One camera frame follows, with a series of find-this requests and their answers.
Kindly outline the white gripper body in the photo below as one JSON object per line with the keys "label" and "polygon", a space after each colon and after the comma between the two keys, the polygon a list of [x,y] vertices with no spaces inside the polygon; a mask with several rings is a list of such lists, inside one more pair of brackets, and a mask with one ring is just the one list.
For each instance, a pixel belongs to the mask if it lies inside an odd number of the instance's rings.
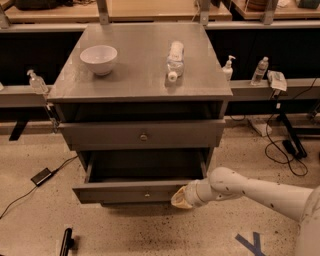
{"label": "white gripper body", "polygon": [[198,184],[199,184],[199,181],[195,180],[185,186],[184,198],[189,208],[197,208],[204,205],[204,202],[200,199],[197,193]]}

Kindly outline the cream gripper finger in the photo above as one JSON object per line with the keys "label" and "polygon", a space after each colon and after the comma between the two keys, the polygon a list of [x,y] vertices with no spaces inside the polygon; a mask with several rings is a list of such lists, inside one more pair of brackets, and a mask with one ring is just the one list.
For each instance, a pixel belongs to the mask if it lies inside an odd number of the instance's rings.
{"label": "cream gripper finger", "polygon": [[172,201],[173,202],[182,202],[185,200],[185,186],[182,186],[173,196]]}
{"label": "cream gripper finger", "polygon": [[188,202],[186,202],[185,200],[182,200],[182,201],[175,201],[175,200],[172,200],[171,201],[171,205],[176,207],[176,208],[179,208],[179,209],[192,209],[193,206],[190,205]]}

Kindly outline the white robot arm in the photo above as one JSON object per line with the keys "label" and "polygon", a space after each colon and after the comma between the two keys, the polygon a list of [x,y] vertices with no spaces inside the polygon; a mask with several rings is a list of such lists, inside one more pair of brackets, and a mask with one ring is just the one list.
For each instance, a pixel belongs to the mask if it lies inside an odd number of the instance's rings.
{"label": "white robot arm", "polygon": [[171,198],[180,209],[245,196],[298,222],[295,256],[319,256],[320,187],[314,189],[252,179],[217,167],[201,180],[182,186]]}

